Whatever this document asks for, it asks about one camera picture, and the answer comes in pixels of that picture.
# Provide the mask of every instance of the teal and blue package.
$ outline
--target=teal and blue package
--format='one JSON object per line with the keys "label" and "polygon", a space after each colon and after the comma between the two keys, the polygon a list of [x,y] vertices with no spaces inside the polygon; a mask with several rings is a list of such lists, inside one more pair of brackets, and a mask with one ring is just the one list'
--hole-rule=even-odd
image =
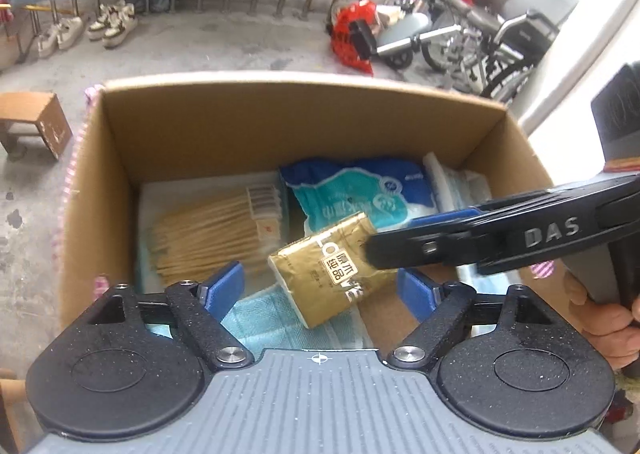
{"label": "teal and blue package", "polygon": [[305,212],[305,235],[348,215],[365,212],[377,230],[401,228],[438,212],[422,168],[402,159],[373,158],[335,163],[314,158],[280,169]]}

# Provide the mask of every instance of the pair of shoes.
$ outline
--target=pair of shoes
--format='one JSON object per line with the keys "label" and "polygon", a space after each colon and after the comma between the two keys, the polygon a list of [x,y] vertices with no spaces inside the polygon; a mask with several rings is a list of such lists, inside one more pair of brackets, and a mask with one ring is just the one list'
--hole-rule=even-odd
{"label": "pair of shoes", "polygon": [[80,17],[60,19],[58,24],[52,24],[38,37],[38,56],[47,58],[57,48],[67,50],[78,40],[84,31],[84,21]]}
{"label": "pair of shoes", "polygon": [[89,40],[101,40],[102,35],[110,26],[111,21],[115,21],[118,13],[126,6],[124,0],[119,0],[116,4],[100,4],[100,16],[86,30]]}
{"label": "pair of shoes", "polygon": [[136,17],[133,4],[127,4],[118,13],[118,17],[112,20],[110,26],[104,31],[104,35],[102,35],[102,45],[105,48],[118,47],[137,25],[138,17]]}

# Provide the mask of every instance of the light blue cloth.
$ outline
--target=light blue cloth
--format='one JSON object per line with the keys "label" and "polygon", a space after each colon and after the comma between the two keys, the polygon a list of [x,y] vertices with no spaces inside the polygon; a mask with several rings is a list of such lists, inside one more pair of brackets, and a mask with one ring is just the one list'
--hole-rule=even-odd
{"label": "light blue cloth", "polygon": [[[266,348],[343,350],[371,347],[356,307],[313,329],[306,329],[279,285],[236,302],[222,325],[256,358]],[[156,335],[171,338],[167,325],[146,324],[146,328]]]}

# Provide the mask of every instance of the human hand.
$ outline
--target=human hand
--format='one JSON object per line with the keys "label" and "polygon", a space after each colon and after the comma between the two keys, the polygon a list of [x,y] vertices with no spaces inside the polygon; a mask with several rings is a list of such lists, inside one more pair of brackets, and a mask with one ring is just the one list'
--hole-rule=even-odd
{"label": "human hand", "polygon": [[612,368],[623,368],[638,358],[640,328],[630,324],[634,319],[640,321],[640,297],[631,311],[619,304],[596,304],[569,272],[564,275],[564,288],[570,300],[569,310],[582,324],[583,336]]}

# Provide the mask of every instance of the barcode label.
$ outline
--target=barcode label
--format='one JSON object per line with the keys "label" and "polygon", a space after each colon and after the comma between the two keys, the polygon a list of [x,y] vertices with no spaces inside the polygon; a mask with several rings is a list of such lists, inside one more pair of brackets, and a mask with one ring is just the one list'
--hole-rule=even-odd
{"label": "barcode label", "polygon": [[254,185],[246,188],[252,219],[281,219],[280,195],[273,185]]}
{"label": "barcode label", "polygon": [[327,270],[334,284],[341,284],[358,272],[353,260],[351,260],[349,254],[343,249],[332,253],[329,257],[324,257],[324,259],[322,259],[322,265],[324,265],[325,270]]}

